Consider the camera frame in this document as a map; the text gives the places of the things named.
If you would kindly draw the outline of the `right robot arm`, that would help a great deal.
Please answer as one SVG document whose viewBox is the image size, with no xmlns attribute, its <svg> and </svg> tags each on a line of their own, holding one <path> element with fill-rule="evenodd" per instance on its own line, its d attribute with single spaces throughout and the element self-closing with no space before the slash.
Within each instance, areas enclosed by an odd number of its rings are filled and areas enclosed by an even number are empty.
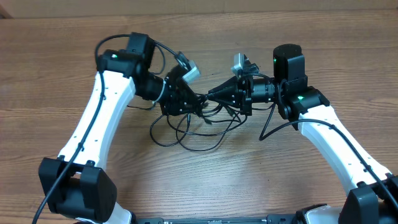
<svg viewBox="0 0 398 224">
<path fill-rule="evenodd" d="M 234 57 L 234 77 L 208 99 L 249 116 L 255 103 L 270 103 L 287 126 L 305 136 L 338 176 L 346 193 L 341 207 L 312 205 L 291 215 L 268 215 L 267 223 L 396 223 L 397 176 L 375 160 L 337 117 L 330 101 L 308 84 L 299 45 L 273 51 L 273 77 L 259 73 L 243 54 Z"/>
</svg>

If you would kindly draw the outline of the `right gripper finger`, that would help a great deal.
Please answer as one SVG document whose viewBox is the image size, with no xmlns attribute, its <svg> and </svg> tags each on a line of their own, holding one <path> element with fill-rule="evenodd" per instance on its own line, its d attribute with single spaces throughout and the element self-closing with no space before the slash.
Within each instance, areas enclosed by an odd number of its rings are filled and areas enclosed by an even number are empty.
<svg viewBox="0 0 398 224">
<path fill-rule="evenodd" d="M 240 102 L 235 94 L 229 93 L 208 93 L 207 99 L 210 101 L 215 101 L 222 105 L 232 106 L 233 108 L 239 108 Z"/>
<path fill-rule="evenodd" d="M 208 91 L 208 96 L 229 96 L 238 91 L 238 78 L 232 77 L 221 85 Z"/>
</svg>

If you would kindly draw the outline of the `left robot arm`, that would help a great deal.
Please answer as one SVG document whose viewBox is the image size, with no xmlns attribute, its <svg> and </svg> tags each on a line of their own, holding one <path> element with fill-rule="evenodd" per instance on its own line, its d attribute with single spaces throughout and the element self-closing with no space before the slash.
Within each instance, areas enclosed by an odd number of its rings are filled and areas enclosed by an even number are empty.
<svg viewBox="0 0 398 224">
<path fill-rule="evenodd" d="M 127 39 L 124 49 L 95 50 L 95 83 L 78 126 L 58 156 L 44 158 L 39 166 L 41 207 L 82 223 L 136 222 L 135 214 L 118 204 L 117 188 L 106 174 L 111 142 L 135 96 L 159 103 L 170 115 L 200 107 L 189 88 L 200 76 L 193 60 L 175 52 L 176 66 L 161 78 L 149 69 L 154 50 L 164 45 L 136 32 Z"/>
</svg>

